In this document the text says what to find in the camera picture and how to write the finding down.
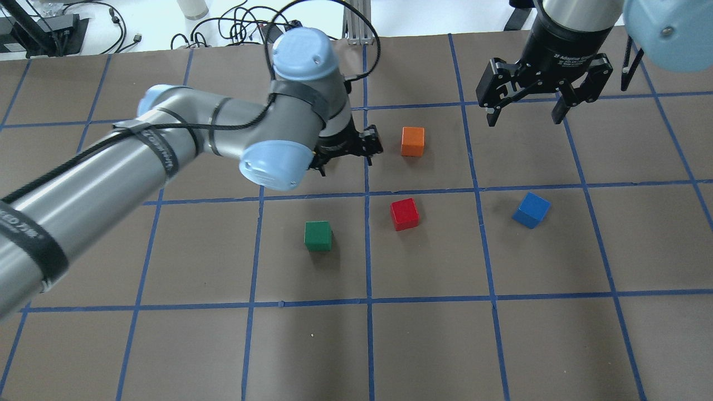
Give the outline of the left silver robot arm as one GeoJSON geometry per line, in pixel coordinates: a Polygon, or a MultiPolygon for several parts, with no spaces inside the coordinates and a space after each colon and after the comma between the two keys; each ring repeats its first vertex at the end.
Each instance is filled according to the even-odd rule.
{"type": "Polygon", "coordinates": [[[352,116],[351,85],[367,74],[344,76],[325,33],[294,28],[265,56],[266,104],[153,86],[135,119],[2,198],[2,320],[203,153],[238,160],[247,180],[282,192],[334,158],[382,153],[377,127],[359,130],[352,116]]]}

